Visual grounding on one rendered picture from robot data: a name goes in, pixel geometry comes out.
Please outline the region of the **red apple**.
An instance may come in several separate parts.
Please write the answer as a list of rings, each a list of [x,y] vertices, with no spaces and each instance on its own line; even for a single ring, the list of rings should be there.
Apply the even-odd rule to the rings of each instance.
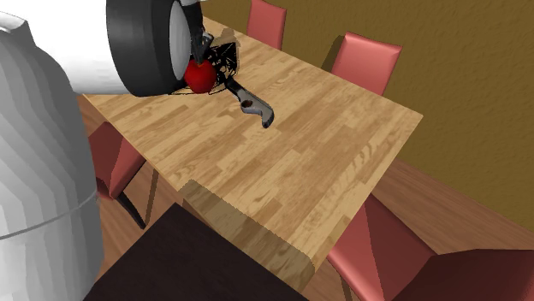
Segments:
[[[184,80],[194,93],[207,93],[215,85],[217,73],[208,60],[198,64],[192,59],[187,65]]]

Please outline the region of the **red chair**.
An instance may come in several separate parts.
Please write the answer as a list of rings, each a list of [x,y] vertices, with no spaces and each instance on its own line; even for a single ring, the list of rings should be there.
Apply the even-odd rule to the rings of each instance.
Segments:
[[[251,0],[246,34],[275,49],[282,48],[287,10],[264,0]]]
[[[327,259],[361,301],[392,301],[435,254],[371,194]]]
[[[392,301],[534,301],[534,251],[433,256]]]
[[[335,39],[321,69],[382,96],[401,50],[400,45],[346,32]]]
[[[102,199],[116,200],[144,229],[146,224],[124,190],[140,171],[146,159],[107,121],[90,136],[89,143]]]

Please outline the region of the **wooden dining table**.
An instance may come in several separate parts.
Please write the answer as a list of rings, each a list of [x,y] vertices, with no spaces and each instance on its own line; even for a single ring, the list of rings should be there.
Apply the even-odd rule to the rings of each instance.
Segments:
[[[228,91],[90,103],[225,239],[302,291],[421,121],[421,114],[212,20],[237,44],[236,80],[274,110],[270,127]]]

